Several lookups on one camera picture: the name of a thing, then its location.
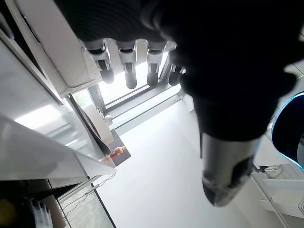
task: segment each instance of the glass pane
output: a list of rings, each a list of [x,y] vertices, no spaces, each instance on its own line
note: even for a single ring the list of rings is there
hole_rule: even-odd
[[[87,89],[74,93],[73,97],[81,108],[84,108],[84,107],[87,107],[87,106],[93,104],[92,98]]]
[[[113,228],[108,215],[90,185],[59,203],[72,228]]]
[[[168,56],[168,52],[165,52],[162,55],[162,59],[161,59],[162,61],[160,65],[161,70],[159,70],[158,72],[159,76],[162,72],[167,56]],[[101,95],[103,96],[105,105],[147,84],[147,74],[148,74],[147,62],[138,64],[135,67],[135,69],[136,69],[136,77],[137,77],[137,87],[135,89],[129,89],[127,87],[125,83],[124,71],[114,76],[115,80],[112,84],[107,84],[104,81],[99,83],[99,88],[101,91]]]
[[[170,89],[167,89],[166,91],[162,92],[161,94],[158,94],[149,100],[141,103],[140,105],[134,107],[133,109],[130,109],[129,111],[125,112],[122,115],[119,115],[118,117],[113,119],[113,123],[111,124],[111,128],[115,129],[116,127],[124,124],[125,122],[133,119],[134,117],[144,113],[145,111],[149,110],[150,108],[160,104],[161,102],[167,100],[168,98],[174,96],[177,94],[181,89],[180,84],[177,84]]]

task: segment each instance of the white surface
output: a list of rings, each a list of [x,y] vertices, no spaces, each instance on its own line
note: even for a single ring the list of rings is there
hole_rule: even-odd
[[[103,116],[98,113],[95,106],[91,104],[87,107],[83,107],[83,110],[90,117],[104,143],[108,145],[114,142],[114,138],[109,130],[109,127],[105,125]]]
[[[118,167],[112,180],[97,189],[116,226],[282,227],[272,212],[263,213],[260,195],[251,192],[252,185],[227,207],[210,205],[201,184],[195,118],[179,101],[121,136],[131,158]]]
[[[264,179],[264,184],[268,187],[275,189],[304,189],[304,180],[277,180],[277,179]]]
[[[185,102],[189,112],[194,110],[194,103],[193,103],[192,96],[190,96],[189,94],[186,94],[182,99]]]
[[[302,190],[278,190],[272,196],[274,203],[283,214],[304,218],[303,213],[299,210],[298,206],[304,198]],[[262,206],[272,211],[270,203],[265,200],[260,200]]]
[[[101,80],[86,67],[84,50],[54,1],[19,0],[18,7],[71,92]]]
[[[0,145],[0,180],[86,177],[115,172],[2,116]]]
[[[289,161],[284,158],[280,152],[274,147],[271,141],[262,136],[259,150],[256,153],[254,164],[258,166],[271,166],[279,164],[288,164]]]

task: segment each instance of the white shelf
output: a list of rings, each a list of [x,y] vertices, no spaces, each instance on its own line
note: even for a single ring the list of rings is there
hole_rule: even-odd
[[[116,170],[0,116],[0,180],[72,178]]]

